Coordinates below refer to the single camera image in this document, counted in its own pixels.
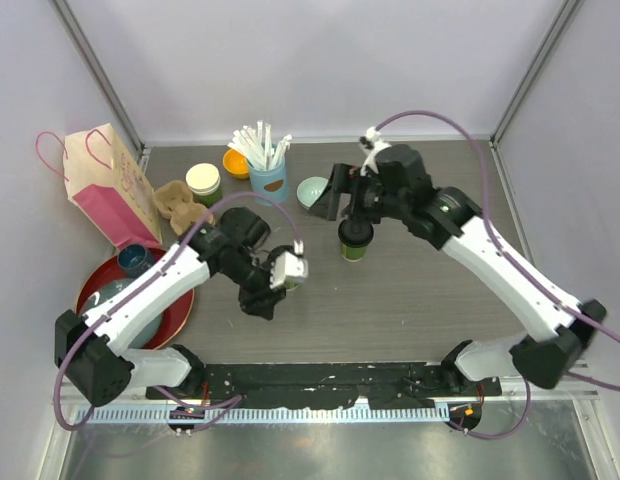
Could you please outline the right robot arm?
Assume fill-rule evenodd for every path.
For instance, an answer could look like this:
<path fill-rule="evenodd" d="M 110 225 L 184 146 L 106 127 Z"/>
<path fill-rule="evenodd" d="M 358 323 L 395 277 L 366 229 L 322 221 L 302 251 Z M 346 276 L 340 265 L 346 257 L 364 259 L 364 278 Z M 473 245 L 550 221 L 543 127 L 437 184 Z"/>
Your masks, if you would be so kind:
<path fill-rule="evenodd" d="M 354 249 L 371 243 L 383 219 L 401 222 L 471 271 L 521 322 L 521 335 L 465 341 L 442 360 L 441 380 L 452 394 L 465 394 L 488 377 L 516 374 L 555 388 L 606 316 L 600 302 L 581 302 L 536 270 L 523 275 L 530 264 L 488 233 L 480 207 L 455 187 L 434 187 L 420 153 L 408 145 L 382 148 L 370 165 L 335 164 L 309 211 L 338 221 L 340 242 Z"/>

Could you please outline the pink paper gift bag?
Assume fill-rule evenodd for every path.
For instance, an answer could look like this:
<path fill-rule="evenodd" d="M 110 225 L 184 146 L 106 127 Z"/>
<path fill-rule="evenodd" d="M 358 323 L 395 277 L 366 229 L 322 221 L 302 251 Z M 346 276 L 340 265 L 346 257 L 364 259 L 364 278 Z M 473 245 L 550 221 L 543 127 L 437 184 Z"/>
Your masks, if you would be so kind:
<path fill-rule="evenodd" d="M 62 178 L 68 200 L 88 217 L 117 249 L 131 244 L 159 247 L 162 244 L 154 189 L 136 158 L 111 124 L 60 138 L 43 131 L 61 145 L 62 169 L 42 163 Z"/>

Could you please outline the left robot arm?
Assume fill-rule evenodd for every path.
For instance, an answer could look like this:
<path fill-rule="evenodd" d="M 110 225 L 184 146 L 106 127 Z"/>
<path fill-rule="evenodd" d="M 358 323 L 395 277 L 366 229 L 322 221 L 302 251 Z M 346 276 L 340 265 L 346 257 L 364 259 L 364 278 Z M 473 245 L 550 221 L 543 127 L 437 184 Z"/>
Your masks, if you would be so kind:
<path fill-rule="evenodd" d="M 58 374 L 53 400 L 63 379 L 93 407 L 116 399 L 127 387 L 169 387 L 180 398 L 195 397 L 202 373 L 176 348 L 134 350 L 134 338 L 188 291 L 220 273 L 240 288 L 240 307 L 248 315 L 270 320 L 286 295 L 282 252 L 268 268 L 255 263 L 248 246 L 207 225 L 173 245 L 127 289 L 79 316 L 63 312 L 54 323 L 54 361 Z"/>

